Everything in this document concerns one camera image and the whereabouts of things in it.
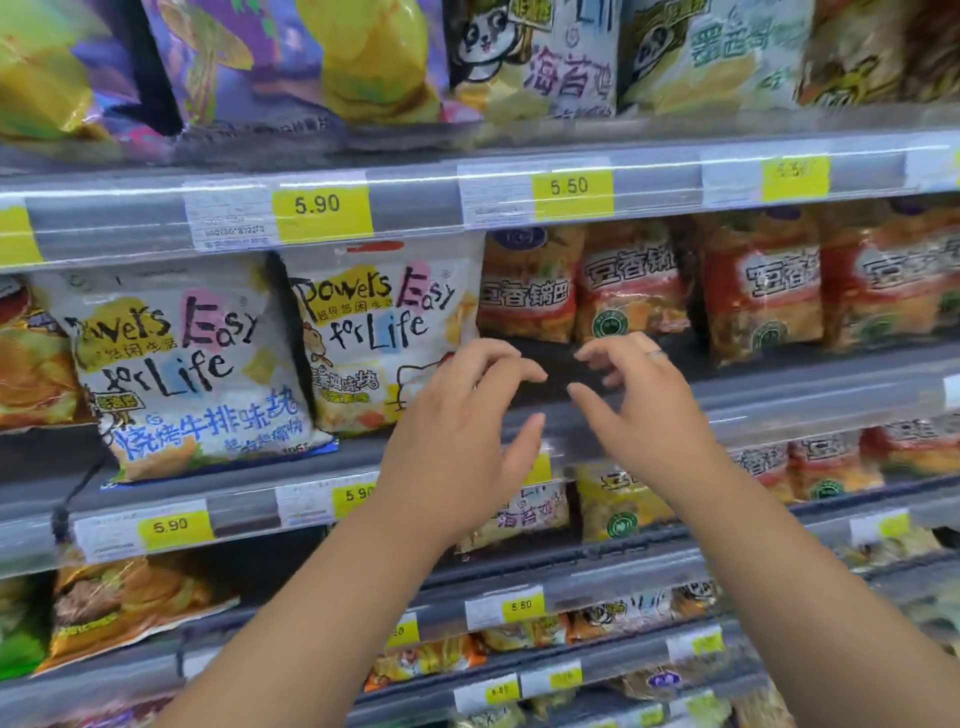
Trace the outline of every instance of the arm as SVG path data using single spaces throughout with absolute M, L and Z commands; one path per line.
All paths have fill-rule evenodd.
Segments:
M 569 393 L 611 458 L 689 527 L 800 725 L 955 721 L 960 664 L 731 461 L 654 342 L 597 339 L 577 358 L 626 385 L 619 413 L 583 384 Z
M 341 726 L 420 583 L 509 500 L 540 452 L 532 416 L 501 452 L 519 383 L 543 381 L 480 339 L 443 364 L 396 427 L 376 489 L 160 715 L 156 728 Z

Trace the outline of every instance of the right hand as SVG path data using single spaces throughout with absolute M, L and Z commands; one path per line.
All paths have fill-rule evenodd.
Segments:
M 591 369 L 611 370 L 606 387 L 626 386 L 619 413 L 585 384 L 567 392 L 613 462 L 676 510 L 732 461 L 684 375 L 659 351 L 647 336 L 631 333 L 593 339 L 574 354 Z

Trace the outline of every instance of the left hand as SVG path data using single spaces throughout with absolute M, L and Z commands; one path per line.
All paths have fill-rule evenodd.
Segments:
M 439 549 L 476 530 L 533 469 L 545 415 L 531 415 L 506 449 L 500 430 L 520 382 L 545 380 L 540 364 L 505 341 L 462 347 L 404 412 L 370 501 L 412 538 Z

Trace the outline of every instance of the hand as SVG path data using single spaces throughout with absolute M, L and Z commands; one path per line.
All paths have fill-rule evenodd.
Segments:
M 619 414 L 584 384 L 570 384 L 567 392 L 610 458 L 675 510 L 717 468 L 732 464 L 684 375 L 647 336 L 593 339 L 574 355 L 591 369 L 612 369 L 605 386 L 626 385 Z
M 503 449 L 503 415 L 521 381 L 545 381 L 535 361 L 476 339 L 441 365 L 387 444 L 371 500 L 411 538 L 440 549 L 479 528 L 519 492 L 540 453 L 545 416 L 532 415 Z

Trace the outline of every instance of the forearm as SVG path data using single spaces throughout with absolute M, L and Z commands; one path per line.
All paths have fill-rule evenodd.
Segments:
M 953 719 L 960 667 L 762 485 L 724 463 L 675 507 L 800 725 Z
M 443 548 L 374 494 L 161 715 L 156 728 L 340 726 Z

